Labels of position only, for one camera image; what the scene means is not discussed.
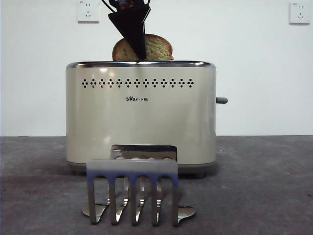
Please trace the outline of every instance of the electrical socket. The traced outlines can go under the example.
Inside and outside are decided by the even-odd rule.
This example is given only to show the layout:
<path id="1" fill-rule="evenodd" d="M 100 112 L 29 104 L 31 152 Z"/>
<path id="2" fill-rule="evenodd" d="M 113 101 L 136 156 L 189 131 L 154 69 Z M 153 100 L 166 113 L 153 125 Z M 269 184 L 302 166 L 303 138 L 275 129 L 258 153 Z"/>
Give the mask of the electrical socket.
<path id="1" fill-rule="evenodd" d="M 311 5 L 309 2 L 291 2 L 289 22 L 291 24 L 309 24 L 310 13 Z"/>
<path id="2" fill-rule="evenodd" d="M 81 0 L 77 3 L 79 23 L 99 23 L 99 0 Z"/>

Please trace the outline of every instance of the table surface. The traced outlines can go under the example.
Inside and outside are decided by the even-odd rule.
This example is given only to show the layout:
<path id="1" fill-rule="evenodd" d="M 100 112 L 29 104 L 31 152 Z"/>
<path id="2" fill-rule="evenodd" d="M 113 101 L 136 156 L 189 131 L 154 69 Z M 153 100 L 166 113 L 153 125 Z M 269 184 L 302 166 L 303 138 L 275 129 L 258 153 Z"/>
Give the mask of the table surface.
<path id="1" fill-rule="evenodd" d="M 102 202 L 105 182 L 98 183 Z M 217 137 L 217 168 L 204 179 L 179 178 L 179 203 L 196 215 L 178 228 L 169 200 L 160 225 L 151 225 L 150 199 L 138 226 L 128 208 L 119 225 L 108 211 L 91 225 L 81 212 L 86 186 L 86 176 L 67 166 L 64 137 L 1 138 L 2 235 L 312 235 L 313 136 Z"/>

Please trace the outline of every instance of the cream toaster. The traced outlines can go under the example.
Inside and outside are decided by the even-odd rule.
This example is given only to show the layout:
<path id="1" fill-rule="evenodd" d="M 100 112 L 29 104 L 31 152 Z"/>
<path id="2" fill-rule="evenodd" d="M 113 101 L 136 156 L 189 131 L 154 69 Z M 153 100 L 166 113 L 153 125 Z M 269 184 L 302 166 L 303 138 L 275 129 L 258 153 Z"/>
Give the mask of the cream toaster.
<path id="1" fill-rule="evenodd" d="M 216 160 L 216 68 L 199 61 L 72 63 L 66 69 L 67 162 L 171 158 L 179 173 Z"/>

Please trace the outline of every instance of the toast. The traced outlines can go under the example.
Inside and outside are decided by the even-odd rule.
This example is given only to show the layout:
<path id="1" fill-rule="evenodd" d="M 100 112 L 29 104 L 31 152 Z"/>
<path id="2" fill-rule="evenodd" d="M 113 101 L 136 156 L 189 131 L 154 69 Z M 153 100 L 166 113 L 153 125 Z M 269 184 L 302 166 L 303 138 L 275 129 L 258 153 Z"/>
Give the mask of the toast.
<path id="1" fill-rule="evenodd" d="M 145 34 L 146 41 L 146 60 L 159 61 L 159 60 L 173 60 L 172 45 L 164 38 L 154 35 Z M 118 41 L 112 52 L 113 60 L 140 60 L 129 43 L 125 39 Z"/>

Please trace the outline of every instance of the brand logo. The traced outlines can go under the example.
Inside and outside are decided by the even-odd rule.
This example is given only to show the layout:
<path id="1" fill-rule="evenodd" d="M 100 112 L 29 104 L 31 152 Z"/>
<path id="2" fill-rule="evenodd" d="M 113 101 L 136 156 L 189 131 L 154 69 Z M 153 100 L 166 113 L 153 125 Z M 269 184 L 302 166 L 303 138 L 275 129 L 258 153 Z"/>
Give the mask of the brand logo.
<path id="1" fill-rule="evenodd" d="M 133 96 L 126 97 L 126 101 L 148 101 L 148 98 L 134 98 Z"/>

